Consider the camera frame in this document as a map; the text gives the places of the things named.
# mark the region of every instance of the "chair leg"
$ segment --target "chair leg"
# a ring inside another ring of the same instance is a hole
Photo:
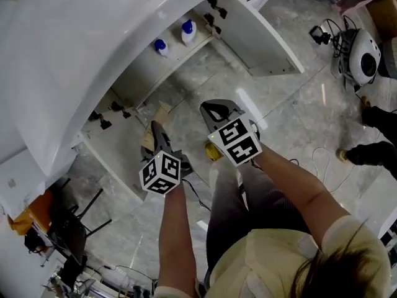
[[[77,215],[77,218],[79,220],[82,219],[82,217],[87,213],[87,211],[89,210],[89,208],[93,205],[93,203],[96,201],[96,199],[100,196],[100,194],[103,192],[104,190],[101,189],[98,191],[98,193],[94,196],[94,198],[91,200],[90,203],[88,203],[87,207],[81,212],[81,214]]]
[[[76,213],[76,211],[79,209],[79,206],[77,204],[75,204],[74,206],[72,206],[69,211],[72,212],[73,214]]]
[[[90,237],[92,234],[98,232],[100,229],[104,228],[106,225],[108,225],[108,224],[110,224],[110,223],[112,223],[112,219],[110,219],[110,220],[107,221],[106,223],[103,223],[100,227],[97,227],[95,230],[89,232],[89,233],[86,235],[86,238]]]
[[[62,186],[60,187],[60,190],[63,190],[63,188],[70,182],[70,178],[68,178],[66,180],[66,182],[64,184],[62,184]]]

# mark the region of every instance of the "black pants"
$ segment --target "black pants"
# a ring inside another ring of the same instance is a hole
[[[377,128],[391,143],[358,145],[347,152],[347,159],[355,165],[384,166],[397,179],[397,114],[376,106],[368,107],[362,112],[362,120],[368,126]]]
[[[239,166],[238,170],[243,178],[248,209],[238,187],[236,168],[230,161],[223,157],[212,168],[219,175],[212,183],[215,192],[207,232],[209,273],[222,255],[252,229],[284,228],[310,233],[299,211],[268,175],[250,163]]]

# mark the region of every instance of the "hair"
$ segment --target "hair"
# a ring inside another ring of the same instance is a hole
[[[365,297],[375,274],[362,272],[369,262],[368,250],[349,250],[349,245],[359,230],[345,248],[338,249],[331,256],[317,251],[313,259],[303,263],[293,280],[290,298]],[[299,285],[307,269],[306,279]]]

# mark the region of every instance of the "white cable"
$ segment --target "white cable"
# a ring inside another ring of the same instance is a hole
[[[325,180],[326,180],[326,176],[327,176],[328,166],[329,166],[329,163],[331,162],[331,154],[329,153],[329,151],[328,151],[327,149],[325,149],[325,148],[323,148],[323,147],[317,147],[316,149],[313,150],[313,152],[312,152],[312,154],[311,154],[311,160],[312,160],[312,162],[313,162],[313,164],[314,164],[314,167],[315,167],[315,169],[316,169],[316,177],[317,177],[319,180],[320,180],[320,178],[318,177],[318,168],[317,168],[316,162],[314,161],[314,153],[315,153],[317,150],[319,150],[319,149],[322,149],[322,150],[326,151],[326,153],[328,154],[328,162],[327,162],[327,165],[326,165],[326,167],[325,167],[324,179],[322,180],[322,183],[324,184],[324,183],[325,183]],[[340,183],[340,185],[338,185],[338,187],[337,187],[336,189],[330,191],[330,193],[333,193],[333,192],[335,192],[336,190],[338,190],[338,189],[342,186],[342,184],[344,184],[344,183],[346,182],[346,180],[347,180],[347,179],[349,178],[349,176],[352,174],[354,167],[355,167],[355,165],[352,167],[352,169],[350,170],[349,174],[348,174],[347,177]]]

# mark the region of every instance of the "open cabinet door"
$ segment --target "open cabinet door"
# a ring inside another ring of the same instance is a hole
[[[195,11],[253,76],[304,72],[281,36],[245,0],[204,0]]]

